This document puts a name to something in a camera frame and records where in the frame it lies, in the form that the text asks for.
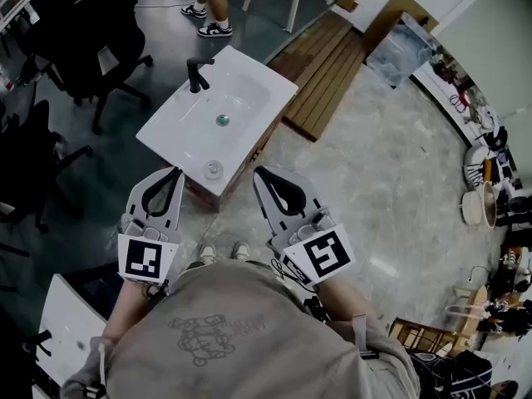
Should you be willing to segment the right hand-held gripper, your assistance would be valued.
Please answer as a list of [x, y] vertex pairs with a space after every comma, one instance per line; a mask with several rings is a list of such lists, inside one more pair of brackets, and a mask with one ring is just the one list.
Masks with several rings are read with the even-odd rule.
[[254, 170], [253, 185], [274, 234], [269, 245], [302, 285], [321, 283], [355, 262], [344, 226], [328, 209], [319, 209], [309, 179], [284, 168], [260, 166]]

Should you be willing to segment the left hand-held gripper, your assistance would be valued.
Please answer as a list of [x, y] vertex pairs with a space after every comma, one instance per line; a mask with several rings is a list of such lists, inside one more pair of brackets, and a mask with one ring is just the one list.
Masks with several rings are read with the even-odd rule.
[[185, 184], [180, 168], [153, 172], [131, 190], [118, 234], [119, 275], [162, 285], [180, 248], [178, 224]]

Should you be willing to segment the person's right forearm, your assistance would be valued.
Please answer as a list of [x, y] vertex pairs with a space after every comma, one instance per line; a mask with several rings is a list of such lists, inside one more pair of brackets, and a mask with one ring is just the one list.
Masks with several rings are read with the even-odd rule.
[[318, 298], [335, 322], [351, 321], [355, 316], [365, 315], [367, 321], [378, 323], [378, 315], [371, 302], [339, 275], [318, 284]]

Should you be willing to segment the person's left forearm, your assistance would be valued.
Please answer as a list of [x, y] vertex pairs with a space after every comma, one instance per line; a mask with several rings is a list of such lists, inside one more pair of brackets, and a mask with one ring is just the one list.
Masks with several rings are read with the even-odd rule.
[[150, 287], [143, 283], [125, 280], [115, 306], [102, 332], [104, 338], [118, 342], [157, 303], [165, 298], [161, 294], [149, 294]]

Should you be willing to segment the white sink basin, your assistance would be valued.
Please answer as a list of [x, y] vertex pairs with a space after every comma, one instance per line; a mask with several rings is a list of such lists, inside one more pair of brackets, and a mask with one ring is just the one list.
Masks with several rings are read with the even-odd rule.
[[[276, 116], [295, 97], [298, 87], [231, 46], [200, 65], [199, 73], [210, 88], [190, 92], [185, 81], [140, 128], [136, 138], [185, 176], [220, 194], [246, 155]], [[218, 126], [225, 114], [230, 122]], [[204, 177], [207, 161], [218, 160], [224, 178]]]

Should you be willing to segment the brown slatted wooden platform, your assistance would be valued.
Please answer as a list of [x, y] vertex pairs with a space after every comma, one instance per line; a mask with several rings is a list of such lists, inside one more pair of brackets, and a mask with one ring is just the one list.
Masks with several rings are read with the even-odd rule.
[[268, 63], [298, 91], [283, 122], [315, 142], [325, 131], [367, 54], [362, 36], [334, 12], [326, 12]]

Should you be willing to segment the black office chair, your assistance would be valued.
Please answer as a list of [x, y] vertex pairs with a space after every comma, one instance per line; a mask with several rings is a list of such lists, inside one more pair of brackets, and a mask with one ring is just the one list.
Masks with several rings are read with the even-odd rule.
[[134, 70], [152, 67], [138, 26], [138, 0], [32, 0], [38, 21], [26, 35], [29, 52], [47, 60], [45, 73], [76, 105], [96, 101], [92, 131], [101, 131], [101, 113], [114, 90], [148, 106], [150, 98], [127, 85]]
[[0, 133], [0, 223], [18, 224], [35, 216], [35, 227], [45, 234], [42, 215], [50, 195], [59, 191], [57, 177], [93, 149], [85, 145], [60, 157], [61, 135], [49, 126], [50, 105], [46, 100], [32, 106], [26, 120]]

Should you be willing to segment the person's grey t-shirt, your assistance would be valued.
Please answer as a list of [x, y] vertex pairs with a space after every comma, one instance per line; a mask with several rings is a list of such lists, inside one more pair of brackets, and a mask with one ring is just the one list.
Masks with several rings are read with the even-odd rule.
[[404, 347], [365, 315], [323, 323], [264, 264], [183, 273], [118, 342], [91, 340], [61, 399], [418, 399]]

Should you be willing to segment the white washbasin on black stand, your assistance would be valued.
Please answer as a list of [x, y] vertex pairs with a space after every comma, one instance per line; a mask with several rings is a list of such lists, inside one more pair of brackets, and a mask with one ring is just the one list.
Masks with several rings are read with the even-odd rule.
[[85, 364], [90, 340], [101, 335], [106, 320], [60, 275], [52, 277], [39, 327], [50, 337], [37, 347], [37, 365], [62, 385]]

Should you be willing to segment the stack of wooden frames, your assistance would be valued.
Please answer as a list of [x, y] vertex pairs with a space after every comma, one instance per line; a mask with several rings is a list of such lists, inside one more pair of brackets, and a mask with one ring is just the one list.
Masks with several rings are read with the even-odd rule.
[[456, 332], [434, 328], [396, 318], [389, 328], [389, 337], [395, 338], [408, 352], [428, 352], [447, 357], [456, 348]]

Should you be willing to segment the white round basket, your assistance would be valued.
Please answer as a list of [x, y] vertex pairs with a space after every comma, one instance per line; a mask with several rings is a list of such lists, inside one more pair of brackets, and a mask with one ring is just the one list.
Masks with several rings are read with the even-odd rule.
[[466, 192], [461, 200], [461, 213], [466, 224], [485, 224], [493, 229], [497, 220], [496, 194], [490, 182], [484, 182], [475, 190]]

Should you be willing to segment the white low ledge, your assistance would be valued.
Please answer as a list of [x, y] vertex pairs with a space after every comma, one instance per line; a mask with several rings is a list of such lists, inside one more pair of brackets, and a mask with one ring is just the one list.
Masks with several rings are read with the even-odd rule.
[[468, 146], [474, 145], [475, 137], [471, 128], [464, 122], [461, 115], [450, 103], [449, 99], [451, 94], [442, 85], [443, 81], [434, 74], [430, 64], [426, 62], [418, 68], [411, 75], [411, 80], [442, 112], [443, 116], [451, 123], [461, 139]]

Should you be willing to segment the black washbasin faucet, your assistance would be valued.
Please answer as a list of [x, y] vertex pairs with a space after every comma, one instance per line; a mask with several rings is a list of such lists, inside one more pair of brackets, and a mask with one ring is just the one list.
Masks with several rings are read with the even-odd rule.
[[52, 338], [51, 332], [46, 329], [34, 336], [27, 337], [22, 342], [22, 350], [27, 353], [33, 353], [38, 348], [40, 348], [45, 355], [50, 357], [52, 353], [49, 350], [47, 350], [42, 344], [51, 338]]

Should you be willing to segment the clear plastic storage bin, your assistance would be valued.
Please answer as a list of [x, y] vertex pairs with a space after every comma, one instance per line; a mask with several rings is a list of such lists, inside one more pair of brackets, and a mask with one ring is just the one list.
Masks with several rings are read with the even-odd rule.
[[436, 39], [407, 12], [367, 56], [366, 66], [396, 89], [436, 53]]

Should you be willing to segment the brown cardboard board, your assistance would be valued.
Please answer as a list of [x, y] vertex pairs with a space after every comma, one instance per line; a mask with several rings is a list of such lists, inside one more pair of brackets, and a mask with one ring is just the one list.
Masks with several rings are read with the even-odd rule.
[[431, 32], [439, 22], [415, 0], [388, 0], [383, 9], [363, 33], [368, 51], [372, 51], [400, 21], [403, 13], [411, 15], [426, 31]]

